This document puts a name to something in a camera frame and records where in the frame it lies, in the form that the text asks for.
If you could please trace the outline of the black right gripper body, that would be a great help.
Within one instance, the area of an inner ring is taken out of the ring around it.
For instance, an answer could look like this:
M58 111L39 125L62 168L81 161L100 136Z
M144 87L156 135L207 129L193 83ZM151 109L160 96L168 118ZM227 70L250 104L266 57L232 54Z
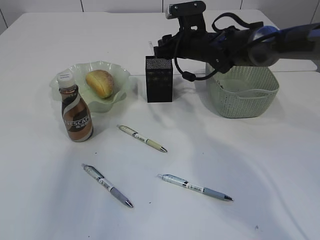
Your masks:
M176 35L164 35L154 47L154 55L163 59L190 59L205 63L213 61L211 33L193 31L190 35L178 32Z

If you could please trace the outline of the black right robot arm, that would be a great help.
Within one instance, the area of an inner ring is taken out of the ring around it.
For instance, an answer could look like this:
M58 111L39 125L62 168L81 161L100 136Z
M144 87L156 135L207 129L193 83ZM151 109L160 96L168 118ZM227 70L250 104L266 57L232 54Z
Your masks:
M225 74L234 66L269 67L280 59L318 60L320 58L319 23L278 30L263 22L246 23L236 14L220 15L234 19L244 29L234 26L213 27L207 32L203 14L178 17L179 31L165 35L154 47L157 58L173 59L182 77L190 82L207 80L217 73ZM213 71L203 77L183 71L178 59L208 63Z

